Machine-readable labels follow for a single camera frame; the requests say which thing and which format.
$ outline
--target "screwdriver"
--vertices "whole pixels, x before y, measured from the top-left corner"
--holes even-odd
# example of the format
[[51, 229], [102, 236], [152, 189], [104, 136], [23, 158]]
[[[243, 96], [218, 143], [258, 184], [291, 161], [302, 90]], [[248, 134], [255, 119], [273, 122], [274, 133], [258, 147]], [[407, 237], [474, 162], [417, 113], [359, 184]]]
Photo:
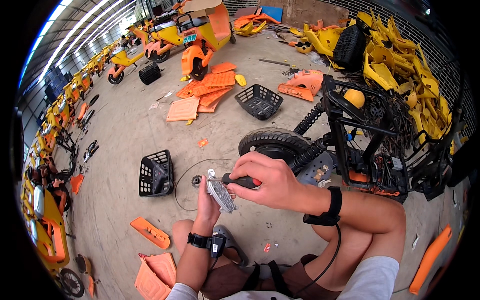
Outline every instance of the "screwdriver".
[[244, 188], [253, 189], [261, 185], [262, 182], [250, 176], [240, 177], [238, 179], [230, 179], [230, 173], [225, 173], [222, 178], [209, 179], [210, 181], [221, 181], [224, 184], [236, 183]]

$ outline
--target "brown shorts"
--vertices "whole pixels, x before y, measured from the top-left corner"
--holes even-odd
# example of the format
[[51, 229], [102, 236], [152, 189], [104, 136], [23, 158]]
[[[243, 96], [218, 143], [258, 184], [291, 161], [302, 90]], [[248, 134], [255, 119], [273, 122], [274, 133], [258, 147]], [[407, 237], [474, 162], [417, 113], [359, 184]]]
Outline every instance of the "brown shorts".
[[[293, 294], [312, 282], [312, 279], [305, 272], [304, 266], [316, 257], [316, 255], [307, 254], [282, 274], [288, 289]], [[236, 264], [227, 264], [208, 273], [201, 291], [210, 300], [221, 299], [240, 292], [249, 276]], [[259, 279], [256, 290], [276, 291], [273, 279]], [[340, 292], [332, 292], [318, 284], [312, 284], [295, 296], [303, 300], [333, 300], [338, 295], [340, 295]]]

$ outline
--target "white sleeve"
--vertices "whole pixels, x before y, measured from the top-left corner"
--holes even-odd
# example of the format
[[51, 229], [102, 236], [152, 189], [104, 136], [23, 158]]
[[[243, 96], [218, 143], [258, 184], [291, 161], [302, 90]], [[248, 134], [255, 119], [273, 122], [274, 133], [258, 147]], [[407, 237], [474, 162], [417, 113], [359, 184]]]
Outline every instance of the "white sleeve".
[[198, 293], [183, 283], [176, 283], [166, 300], [198, 300]]
[[398, 262], [388, 256], [365, 259], [357, 266], [337, 300], [389, 300], [398, 268]]

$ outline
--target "cardboard box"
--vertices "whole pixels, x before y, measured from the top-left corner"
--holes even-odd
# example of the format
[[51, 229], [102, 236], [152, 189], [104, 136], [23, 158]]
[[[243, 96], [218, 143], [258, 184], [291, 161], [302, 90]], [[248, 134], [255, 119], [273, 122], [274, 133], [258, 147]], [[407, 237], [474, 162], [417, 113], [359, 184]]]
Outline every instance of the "cardboard box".
[[[215, 7], [220, 5], [222, 0], [192, 0], [185, 3], [183, 11], [188, 13], [192, 19], [206, 17], [215, 12]], [[188, 17], [180, 18], [179, 22], [185, 22]]]

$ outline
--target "sandal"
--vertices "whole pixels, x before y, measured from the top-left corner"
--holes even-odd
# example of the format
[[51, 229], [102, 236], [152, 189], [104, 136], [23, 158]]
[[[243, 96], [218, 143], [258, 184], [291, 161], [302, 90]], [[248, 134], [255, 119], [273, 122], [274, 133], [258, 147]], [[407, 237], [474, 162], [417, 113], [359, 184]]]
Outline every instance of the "sandal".
[[233, 238], [233, 235], [230, 233], [230, 231], [223, 225], [216, 225], [213, 228], [213, 232], [223, 234], [227, 238], [227, 242], [225, 243], [225, 248], [233, 248], [237, 251], [241, 259], [240, 263], [238, 264], [239, 268], [247, 267], [248, 257], [245, 254], [245, 252], [243, 252], [243, 250], [240, 248], [240, 246], [237, 244], [237, 242]]

